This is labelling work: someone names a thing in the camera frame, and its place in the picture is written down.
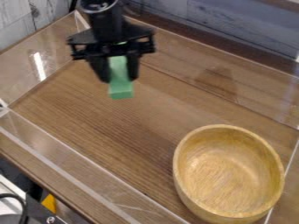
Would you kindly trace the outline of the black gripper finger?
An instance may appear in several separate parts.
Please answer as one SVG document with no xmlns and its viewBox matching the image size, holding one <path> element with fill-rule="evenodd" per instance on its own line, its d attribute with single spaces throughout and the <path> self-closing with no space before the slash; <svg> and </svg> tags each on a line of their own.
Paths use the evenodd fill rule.
<svg viewBox="0 0 299 224">
<path fill-rule="evenodd" d="M 138 55 L 127 54 L 125 56 L 126 59 L 126 71 L 129 80 L 133 81 L 138 77 Z"/>
<path fill-rule="evenodd" d="M 110 72 L 109 72 L 107 59 L 101 58 L 101 57 L 91 57 L 89 60 L 89 65 L 90 65 L 90 68 L 93 69 L 98 79 L 103 83 L 109 83 L 110 82 L 110 76 L 109 76 Z"/>
</svg>

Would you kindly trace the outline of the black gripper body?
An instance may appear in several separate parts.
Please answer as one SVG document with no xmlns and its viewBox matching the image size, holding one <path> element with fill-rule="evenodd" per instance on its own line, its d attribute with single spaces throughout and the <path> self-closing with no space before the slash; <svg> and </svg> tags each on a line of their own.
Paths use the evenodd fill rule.
<svg viewBox="0 0 299 224">
<path fill-rule="evenodd" d="M 139 57 L 154 52 L 154 30 L 129 23 L 119 5 L 83 12 L 87 15 L 89 28 L 66 40 L 74 60 L 131 54 Z"/>
</svg>

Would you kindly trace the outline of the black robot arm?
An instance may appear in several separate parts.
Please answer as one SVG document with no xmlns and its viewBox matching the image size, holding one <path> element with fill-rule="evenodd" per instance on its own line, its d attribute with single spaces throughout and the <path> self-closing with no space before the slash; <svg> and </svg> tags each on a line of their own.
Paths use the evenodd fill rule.
<svg viewBox="0 0 299 224">
<path fill-rule="evenodd" d="M 139 58 L 154 52 L 154 30 L 126 21 L 119 0 L 79 0 L 78 7 L 87 16 L 89 28 L 66 38 L 71 59 L 85 60 L 98 79 L 109 83 L 107 60 L 123 57 L 127 80 L 134 81 Z"/>
</svg>

